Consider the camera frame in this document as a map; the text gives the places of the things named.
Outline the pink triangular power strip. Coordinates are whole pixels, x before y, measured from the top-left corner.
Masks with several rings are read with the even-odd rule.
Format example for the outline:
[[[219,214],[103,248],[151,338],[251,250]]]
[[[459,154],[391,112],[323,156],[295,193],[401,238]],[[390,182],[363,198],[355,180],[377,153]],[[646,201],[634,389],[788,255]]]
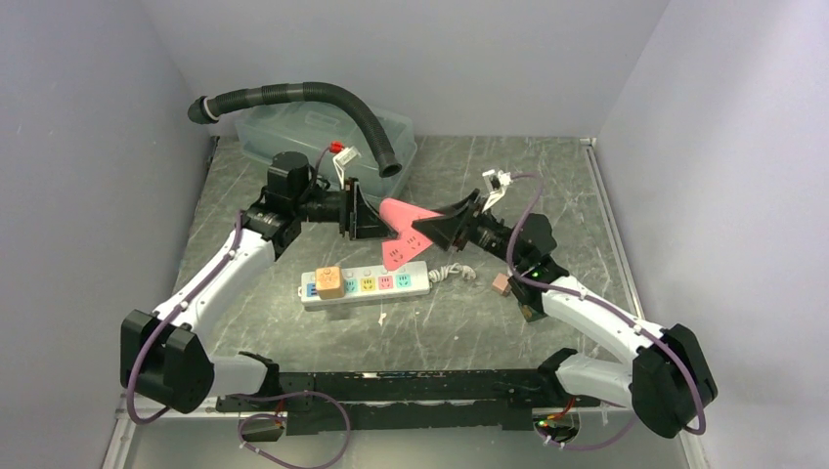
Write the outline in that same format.
[[[438,212],[395,198],[385,198],[380,202],[379,216],[397,233],[395,238],[381,243],[382,265],[387,271],[401,268],[433,244],[414,228],[413,222],[436,218]]]

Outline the white multicolour power strip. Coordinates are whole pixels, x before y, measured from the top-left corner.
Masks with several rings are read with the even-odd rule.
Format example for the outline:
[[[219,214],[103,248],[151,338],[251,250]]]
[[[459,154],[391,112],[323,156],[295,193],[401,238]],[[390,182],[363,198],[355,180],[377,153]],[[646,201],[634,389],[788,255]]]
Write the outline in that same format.
[[[340,268],[345,280],[345,296],[340,299],[321,300],[315,288],[315,271],[301,275],[296,293],[306,310],[399,301],[431,290],[428,269],[422,261],[407,263],[395,271],[387,271],[382,265]]]

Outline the tan cube plug adapter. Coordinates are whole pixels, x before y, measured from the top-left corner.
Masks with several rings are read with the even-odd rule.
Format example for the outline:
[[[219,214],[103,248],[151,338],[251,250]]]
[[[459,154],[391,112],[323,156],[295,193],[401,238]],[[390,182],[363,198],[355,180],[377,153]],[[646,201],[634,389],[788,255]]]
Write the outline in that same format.
[[[345,280],[341,268],[329,266],[316,269],[315,288],[321,300],[343,298],[345,296]]]

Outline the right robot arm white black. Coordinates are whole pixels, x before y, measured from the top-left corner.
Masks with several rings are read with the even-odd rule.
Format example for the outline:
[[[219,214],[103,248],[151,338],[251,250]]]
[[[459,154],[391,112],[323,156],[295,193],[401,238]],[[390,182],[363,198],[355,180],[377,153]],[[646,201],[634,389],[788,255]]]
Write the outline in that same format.
[[[719,390],[696,334],[680,323],[666,327],[639,318],[583,285],[553,259],[557,243],[547,216],[526,208],[509,226],[472,192],[408,225],[442,249],[471,243],[503,260],[527,321],[561,320],[612,355],[610,362],[573,349],[550,356],[538,368],[545,402],[563,405],[585,396],[628,408],[663,438],[707,431],[705,409]]]

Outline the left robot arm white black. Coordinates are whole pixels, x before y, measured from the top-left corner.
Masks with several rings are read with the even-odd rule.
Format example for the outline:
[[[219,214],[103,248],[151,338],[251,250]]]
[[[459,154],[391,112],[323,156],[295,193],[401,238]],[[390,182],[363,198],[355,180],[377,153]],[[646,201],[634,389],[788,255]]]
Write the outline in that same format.
[[[242,397],[258,410],[281,396],[279,365],[257,354],[213,357],[202,343],[247,287],[272,267],[300,236],[305,223],[332,223],[351,240],[390,239],[396,231],[363,197],[355,178],[338,191],[319,184],[318,172],[296,151],[274,156],[258,198],[236,216],[217,253],[195,276],[151,312],[130,312],[120,329],[119,379],[129,417],[140,416],[143,396],[161,413],[189,413],[208,398]]]

